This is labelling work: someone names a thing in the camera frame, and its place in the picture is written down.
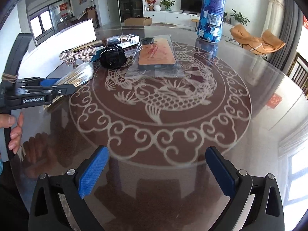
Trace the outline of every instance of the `butterfly chair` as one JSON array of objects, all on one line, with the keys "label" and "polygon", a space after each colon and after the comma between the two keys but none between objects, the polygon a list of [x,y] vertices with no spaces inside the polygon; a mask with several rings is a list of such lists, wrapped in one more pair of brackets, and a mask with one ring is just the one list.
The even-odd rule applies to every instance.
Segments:
[{"label": "butterfly chair", "polygon": [[254,37],[248,33],[242,24],[236,25],[230,29],[233,39],[239,45],[256,55],[262,55],[267,60],[267,54],[276,52],[285,46],[285,43],[274,36],[269,30],[266,30],[262,37]]}]

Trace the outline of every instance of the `wooden stool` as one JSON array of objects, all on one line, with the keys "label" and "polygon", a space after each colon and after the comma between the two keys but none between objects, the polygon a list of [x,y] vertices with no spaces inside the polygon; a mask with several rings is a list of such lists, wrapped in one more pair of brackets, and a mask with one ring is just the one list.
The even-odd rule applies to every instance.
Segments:
[{"label": "wooden stool", "polygon": [[196,23],[195,32],[197,32],[197,25],[198,25],[199,20],[198,19],[192,19],[192,22]]}]

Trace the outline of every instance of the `blue gripper pad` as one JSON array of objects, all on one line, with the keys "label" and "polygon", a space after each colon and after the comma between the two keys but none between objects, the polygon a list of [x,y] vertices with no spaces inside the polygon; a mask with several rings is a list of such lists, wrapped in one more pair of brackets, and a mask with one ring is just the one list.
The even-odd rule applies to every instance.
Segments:
[{"label": "blue gripper pad", "polygon": [[89,195],[109,159],[108,148],[102,148],[92,159],[78,182],[78,193],[83,199]]},{"label": "blue gripper pad", "polygon": [[41,86],[50,87],[54,85],[60,78],[47,78],[41,81]]},{"label": "blue gripper pad", "polygon": [[223,194],[233,198],[236,193],[235,181],[212,147],[209,147],[205,151],[205,161],[218,182]]}]

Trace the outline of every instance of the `cardboard box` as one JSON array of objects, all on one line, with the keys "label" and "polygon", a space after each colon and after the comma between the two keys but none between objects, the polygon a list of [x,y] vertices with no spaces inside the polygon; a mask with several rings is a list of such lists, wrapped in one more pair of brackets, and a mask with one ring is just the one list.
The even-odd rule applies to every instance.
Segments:
[{"label": "cardboard box", "polygon": [[152,24],[151,17],[135,17],[127,18],[125,21],[125,26],[148,26]]}]

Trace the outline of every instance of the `round glass table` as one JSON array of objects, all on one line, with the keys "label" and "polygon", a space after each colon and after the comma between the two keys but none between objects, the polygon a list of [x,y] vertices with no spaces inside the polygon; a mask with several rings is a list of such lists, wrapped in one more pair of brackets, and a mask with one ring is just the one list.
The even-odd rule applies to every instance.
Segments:
[{"label": "round glass table", "polygon": [[[104,145],[110,160],[85,201],[106,231],[208,230],[229,201],[204,160],[215,146],[237,169],[275,175],[285,230],[292,230],[308,208],[308,101],[301,89],[225,37],[212,45],[159,26],[96,31],[98,39],[125,34],[171,35],[185,76],[125,77],[130,49],[121,69],[97,65],[71,97],[24,109],[22,152],[10,163],[27,209],[39,174],[64,174]],[[68,71],[62,64],[50,77]]]}]

